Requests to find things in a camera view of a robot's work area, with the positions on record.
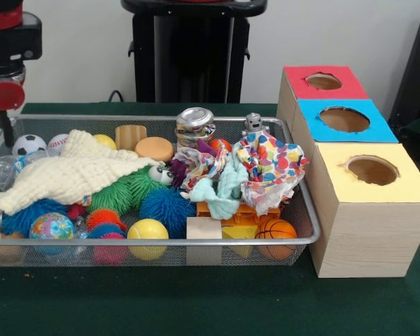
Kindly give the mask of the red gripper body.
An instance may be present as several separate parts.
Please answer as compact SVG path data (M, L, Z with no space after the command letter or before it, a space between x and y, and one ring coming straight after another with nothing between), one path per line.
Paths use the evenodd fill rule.
M0 79L0 111L17 110L25 101L22 84L10 79Z

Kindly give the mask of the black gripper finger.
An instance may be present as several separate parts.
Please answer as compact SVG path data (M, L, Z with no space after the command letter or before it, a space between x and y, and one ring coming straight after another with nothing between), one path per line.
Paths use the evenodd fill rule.
M11 125L7 111L0 111L0 128L3 132L5 145L8 148L12 148L14 146L13 126Z

